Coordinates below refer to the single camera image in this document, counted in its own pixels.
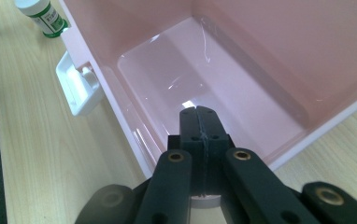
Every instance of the wooden table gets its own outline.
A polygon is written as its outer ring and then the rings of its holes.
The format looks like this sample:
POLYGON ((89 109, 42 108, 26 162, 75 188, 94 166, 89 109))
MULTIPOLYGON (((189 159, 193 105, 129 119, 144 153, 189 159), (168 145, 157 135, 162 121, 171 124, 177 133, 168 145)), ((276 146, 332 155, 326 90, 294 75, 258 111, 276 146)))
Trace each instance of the wooden table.
MULTIPOLYGON (((71 115, 55 75, 65 51, 61 38, 43 36, 13 2, 0 1, 0 142, 8 222, 73 223, 96 190, 111 183, 133 188, 145 177, 106 99, 87 117, 71 115)), ((294 189, 323 180, 357 198, 357 112, 276 174, 294 189)), ((224 222, 216 208, 193 209, 192 223, 224 222)))

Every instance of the small white container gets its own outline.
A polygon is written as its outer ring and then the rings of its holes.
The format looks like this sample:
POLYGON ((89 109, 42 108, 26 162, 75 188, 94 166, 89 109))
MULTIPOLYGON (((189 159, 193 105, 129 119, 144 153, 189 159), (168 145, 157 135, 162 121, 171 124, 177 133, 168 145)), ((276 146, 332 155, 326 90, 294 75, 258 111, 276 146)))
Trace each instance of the small white container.
POLYGON ((15 5, 42 29, 46 37, 57 37, 67 27, 67 21, 57 13, 50 0, 15 0, 15 5))

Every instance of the white bottle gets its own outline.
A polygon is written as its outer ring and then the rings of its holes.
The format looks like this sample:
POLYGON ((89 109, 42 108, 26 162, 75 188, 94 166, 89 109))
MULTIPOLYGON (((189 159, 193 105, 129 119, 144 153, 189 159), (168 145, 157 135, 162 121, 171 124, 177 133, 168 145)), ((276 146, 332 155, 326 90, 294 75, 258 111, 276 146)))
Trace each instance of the white bottle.
POLYGON ((67 27, 67 21, 57 13, 50 0, 15 0, 15 5, 42 29, 46 37, 57 37, 67 27))

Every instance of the bottle label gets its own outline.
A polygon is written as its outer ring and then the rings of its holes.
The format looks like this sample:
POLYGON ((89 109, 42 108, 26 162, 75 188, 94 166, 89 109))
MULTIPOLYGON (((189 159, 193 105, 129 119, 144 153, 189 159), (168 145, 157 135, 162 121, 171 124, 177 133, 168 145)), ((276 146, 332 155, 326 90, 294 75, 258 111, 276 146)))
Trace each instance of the bottle label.
POLYGON ((59 33, 64 28, 64 20, 51 4, 49 4, 42 12, 30 17, 36 24, 38 24, 45 35, 59 33))

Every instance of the black object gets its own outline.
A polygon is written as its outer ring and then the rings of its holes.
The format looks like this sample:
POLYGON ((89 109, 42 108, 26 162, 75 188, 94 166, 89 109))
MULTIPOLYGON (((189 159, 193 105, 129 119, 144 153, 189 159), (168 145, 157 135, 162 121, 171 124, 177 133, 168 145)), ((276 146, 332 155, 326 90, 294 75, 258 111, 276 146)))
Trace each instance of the black object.
POLYGON ((215 111, 180 112, 151 180, 100 189, 76 223, 189 223, 190 196, 221 195, 227 223, 357 223, 357 201, 322 182, 287 188, 252 151, 235 147, 215 111))

